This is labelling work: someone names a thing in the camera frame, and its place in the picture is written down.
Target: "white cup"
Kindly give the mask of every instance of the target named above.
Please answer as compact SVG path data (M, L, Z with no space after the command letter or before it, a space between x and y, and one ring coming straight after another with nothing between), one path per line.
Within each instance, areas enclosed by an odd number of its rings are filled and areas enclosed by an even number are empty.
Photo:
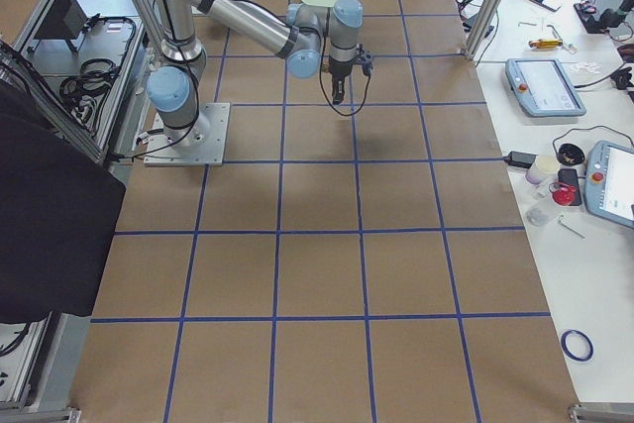
M554 179L559 171L560 164L552 156L537 156L535 161L526 171L526 180L533 185L538 185L545 180Z

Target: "blue joint cap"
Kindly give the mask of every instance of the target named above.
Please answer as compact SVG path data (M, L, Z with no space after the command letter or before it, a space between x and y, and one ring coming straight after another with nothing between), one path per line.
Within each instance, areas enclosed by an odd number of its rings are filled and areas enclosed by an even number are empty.
M358 0L338 0L333 12L337 20L347 27L357 29L364 21L364 6Z
M163 113L172 113L189 97L189 77L175 66L163 66L148 78L148 96Z
M319 71L321 55L315 50L299 50L288 57L288 71L298 78L308 78Z
M295 24L295 19L297 18L297 12L301 8L302 4L289 4L288 9L286 10L286 22L290 25Z

